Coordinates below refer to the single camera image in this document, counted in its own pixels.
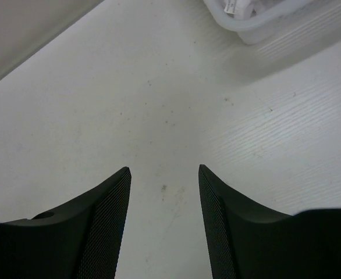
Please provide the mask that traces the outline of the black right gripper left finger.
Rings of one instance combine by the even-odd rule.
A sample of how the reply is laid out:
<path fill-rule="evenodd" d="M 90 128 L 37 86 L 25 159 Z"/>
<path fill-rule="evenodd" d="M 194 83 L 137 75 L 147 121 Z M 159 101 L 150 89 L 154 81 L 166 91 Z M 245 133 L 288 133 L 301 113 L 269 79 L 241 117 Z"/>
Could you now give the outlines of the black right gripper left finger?
<path fill-rule="evenodd" d="M 0 278 L 114 278 L 131 180 L 123 167 L 32 219 L 0 223 Z"/>

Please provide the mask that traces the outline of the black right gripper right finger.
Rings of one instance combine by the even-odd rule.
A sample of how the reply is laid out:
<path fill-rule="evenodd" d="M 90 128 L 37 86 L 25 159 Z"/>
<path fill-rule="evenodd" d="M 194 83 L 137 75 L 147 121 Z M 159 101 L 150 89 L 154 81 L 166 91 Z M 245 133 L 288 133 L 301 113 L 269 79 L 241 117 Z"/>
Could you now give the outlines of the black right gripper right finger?
<path fill-rule="evenodd" d="M 198 170 L 213 278 L 341 278 L 341 208 L 270 209 Z"/>

